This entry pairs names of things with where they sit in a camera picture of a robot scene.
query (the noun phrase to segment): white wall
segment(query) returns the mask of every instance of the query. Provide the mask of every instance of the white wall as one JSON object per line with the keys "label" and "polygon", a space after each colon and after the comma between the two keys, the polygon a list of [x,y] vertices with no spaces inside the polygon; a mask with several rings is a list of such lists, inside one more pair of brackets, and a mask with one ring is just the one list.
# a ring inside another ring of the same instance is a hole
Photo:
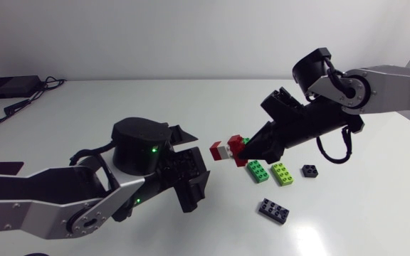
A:
{"label": "white wall", "polygon": [[0,76],[291,78],[410,59],[410,0],[0,0]]}

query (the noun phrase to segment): red lego brick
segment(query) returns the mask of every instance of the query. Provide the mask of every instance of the red lego brick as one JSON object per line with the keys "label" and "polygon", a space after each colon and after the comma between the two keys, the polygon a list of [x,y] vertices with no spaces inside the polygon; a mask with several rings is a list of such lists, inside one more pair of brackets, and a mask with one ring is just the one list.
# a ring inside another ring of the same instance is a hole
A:
{"label": "red lego brick", "polygon": [[233,155],[233,159],[235,159],[235,164],[237,165],[237,167],[245,166],[248,163],[248,160],[242,160],[242,159],[239,159],[238,157],[238,153],[243,151],[243,149],[245,148],[245,144],[243,143],[243,137],[240,136],[239,134],[233,135],[229,139],[227,144],[230,147],[230,150]]}
{"label": "red lego brick", "polygon": [[228,144],[230,147],[233,147],[233,146],[236,146],[236,145],[240,144],[240,142],[242,142],[242,141],[243,141],[243,137],[240,136],[240,134],[237,134],[237,135],[233,135],[233,136],[228,140],[227,144]]}
{"label": "red lego brick", "polygon": [[235,164],[237,167],[243,167],[248,163],[248,160],[241,160],[238,157],[235,158]]}
{"label": "red lego brick", "polygon": [[221,160],[221,155],[219,154],[219,151],[218,151],[218,145],[220,143],[221,142],[214,142],[213,145],[211,145],[210,147],[210,152],[211,152],[211,155],[213,156],[214,161]]}

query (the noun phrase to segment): white table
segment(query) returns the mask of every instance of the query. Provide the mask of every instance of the white table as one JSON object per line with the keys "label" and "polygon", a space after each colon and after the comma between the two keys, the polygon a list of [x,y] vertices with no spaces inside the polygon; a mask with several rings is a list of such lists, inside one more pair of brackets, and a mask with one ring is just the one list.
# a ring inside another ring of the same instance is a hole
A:
{"label": "white table", "polygon": [[[185,214],[170,189],[124,222],[73,240],[1,232],[0,255],[410,255],[410,121],[399,114],[363,116],[343,165],[326,161],[314,140],[287,149],[281,161],[295,179],[290,186],[273,176],[255,184],[232,160],[213,161],[213,142],[250,137],[269,120],[260,103],[281,86],[306,103],[292,80],[67,82],[46,93],[0,125],[0,161],[24,161],[19,175],[67,166],[79,149],[109,142],[117,121],[145,117],[199,138],[176,150],[201,149],[211,170],[206,199]],[[0,114],[14,101],[0,100]],[[344,155],[339,131],[322,142],[331,156]],[[303,178],[303,164],[315,164],[319,176]],[[285,225],[257,213],[263,198],[290,210]]]}

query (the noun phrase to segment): green lego brick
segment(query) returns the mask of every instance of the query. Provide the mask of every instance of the green lego brick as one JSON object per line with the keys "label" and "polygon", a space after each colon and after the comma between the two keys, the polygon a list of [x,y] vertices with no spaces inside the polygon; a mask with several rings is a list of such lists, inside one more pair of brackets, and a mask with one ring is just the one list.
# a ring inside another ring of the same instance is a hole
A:
{"label": "green lego brick", "polygon": [[282,163],[272,165],[271,171],[281,186],[292,184],[293,177]]}
{"label": "green lego brick", "polygon": [[253,174],[254,178],[256,179],[257,183],[260,183],[262,181],[268,180],[268,173],[266,170],[259,164],[259,161],[250,161],[246,167],[248,170]]}

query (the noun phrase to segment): robotic arm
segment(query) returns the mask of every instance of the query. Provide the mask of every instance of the robotic arm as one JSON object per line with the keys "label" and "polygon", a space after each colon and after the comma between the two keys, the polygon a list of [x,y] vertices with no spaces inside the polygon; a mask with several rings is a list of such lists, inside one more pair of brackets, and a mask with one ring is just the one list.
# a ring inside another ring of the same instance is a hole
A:
{"label": "robotic arm", "polygon": [[[133,208],[171,187],[183,212],[191,212],[205,198],[209,171],[199,148],[175,152],[172,146],[194,140],[179,125],[132,117],[115,124],[112,142],[79,151],[68,167],[26,178],[0,175],[0,231],[20,229],[44,239],[79,238],[109,218],[123,221]],[[96,175],[101,167],[108,190]]]}
{"label": "robotic arm", "polygon": [[[271,93],[261,106],[273,121],[254,135],[238,157],[271,164],[279,161],[284,149],[316,138],[325,158],[342,164],[352,153],[350,133],[363,129],[360,114],[410,110],[410,68],[381,65],[341,73],[331,57],[326,48],[319,48],[294,66],[293,77],[310,104],[300,104],[284,88]],[[320,135],[344,126],[346,157],[332,159],[322,148]]]}
{"label": "robotic arm", "polygon": [[[360,114],[410,110],[409,68],[384,65],[341,73],[330,58],[328,50],[320,48],[295,65],[293,77],[310,104],[300,104],[284,88],[271,93],[261,106],[273,121],[256,133],[239,158],[273,163],[284,149],[316,138],[324,156],[341,164],[352,153],[351,132],[363,129]],[[342,135],[348,150],[345,158],[336,160],[326,155],[320,135],[340,127],[345,127]],[[132,209],[171,187],[182,210],[191,212],[205,197],[209,171],[199,148],[175,152],[173,146],[194,140],[178,125],[132,117],[115,124],[108,145],[79,151],[70,166],[26,178],[1,171],[0,231],[20,229],[44,239],[79,238],[109,218],[123,221]],[[109,189],[96,175],[100,168]]]}

